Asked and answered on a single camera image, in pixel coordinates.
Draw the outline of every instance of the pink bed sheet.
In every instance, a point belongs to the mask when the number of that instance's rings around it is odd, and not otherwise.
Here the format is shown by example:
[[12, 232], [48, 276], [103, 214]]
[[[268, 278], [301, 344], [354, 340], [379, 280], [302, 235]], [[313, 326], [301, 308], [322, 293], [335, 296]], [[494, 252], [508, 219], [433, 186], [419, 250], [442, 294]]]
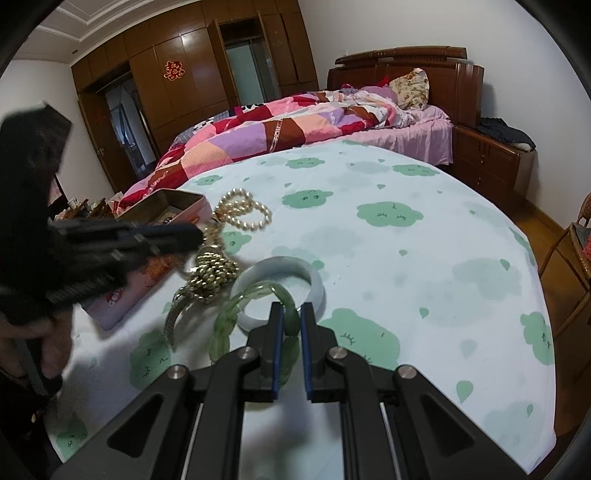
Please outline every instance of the pink bed sheet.
[[453, 163], [452, 129], [447, 114], [434, 105], [417, 111], [417, 122], [405, 128], [382, 128], [355, 132], [330, 141], [352, 140], [385, 148], [431, 165]]

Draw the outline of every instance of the patchwork quilt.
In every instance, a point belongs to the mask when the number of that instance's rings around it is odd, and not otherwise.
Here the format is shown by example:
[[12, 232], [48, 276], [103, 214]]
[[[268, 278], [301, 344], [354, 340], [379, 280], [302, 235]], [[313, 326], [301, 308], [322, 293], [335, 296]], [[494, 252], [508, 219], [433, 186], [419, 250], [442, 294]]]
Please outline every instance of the patchwork quilt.
[[186, 144], [173, 144], [152, 175], [124, 194], [117, 213], [155, 190], [177, 188], [213, 168], [371, 128], [402, 128], [414, 122], [413, 113], [363, 90], [304, 93], [265, 103], [196, 126], [198, 131]]

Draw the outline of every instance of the cabinet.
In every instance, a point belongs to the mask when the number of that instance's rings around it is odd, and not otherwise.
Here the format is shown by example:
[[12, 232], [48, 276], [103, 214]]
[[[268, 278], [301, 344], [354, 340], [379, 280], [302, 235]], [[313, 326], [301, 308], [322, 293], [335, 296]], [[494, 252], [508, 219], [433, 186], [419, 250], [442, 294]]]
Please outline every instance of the cabinet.
[[[284, 96], [318, 88], [297, 0], [201, 0], [147, 19], [94, 49], [72, 66], [76, 90], [96, 91], [99, 78], [104, 83], [106, 75], [125, 73], [128, 63], [163, 153], [182, 130], [240, 103], [220, 25], [238, 32], [238, 24], [248, 22], [260, 25], [264, 36], [257, 46], [265, 52], [262, 64], [273, 65], [269, 79], [259, 78], [265, 91], [274, 85], [271, 98], [277, 87]], [[166, 79], [168, 61], [182, 62], [184, 76]]]
[[530, 184], [535, 151], [524, 152], [467, 127], [454, 127], [453, 175], [510, 215]]

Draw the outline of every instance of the nightstand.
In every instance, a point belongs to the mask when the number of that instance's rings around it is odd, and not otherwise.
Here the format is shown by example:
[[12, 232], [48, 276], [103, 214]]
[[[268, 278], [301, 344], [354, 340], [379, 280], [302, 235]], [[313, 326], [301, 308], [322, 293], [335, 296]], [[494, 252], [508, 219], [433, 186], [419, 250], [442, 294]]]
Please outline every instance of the nightstand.
[[523, 202], [535, 150], [524, 152], [467, 127], [454, 127], [452, 175], [507, 215]]

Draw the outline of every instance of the wooden headboard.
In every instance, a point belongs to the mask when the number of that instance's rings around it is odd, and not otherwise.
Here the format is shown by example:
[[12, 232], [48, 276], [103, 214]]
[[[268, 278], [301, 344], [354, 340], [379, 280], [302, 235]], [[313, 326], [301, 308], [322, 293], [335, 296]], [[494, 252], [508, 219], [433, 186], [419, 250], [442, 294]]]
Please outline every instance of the wooden headboard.
[[338, 90], [344, 83], [361, 88], [420, 67], [429, 78], [429, 103], [444, 110], [454, 124], [475, 127], [480, 123], [484, 68], [465, 60], [463, 47], [398, 47], [356, 53], [335, 61], [342, 66], [329, 70], [327, 88]]

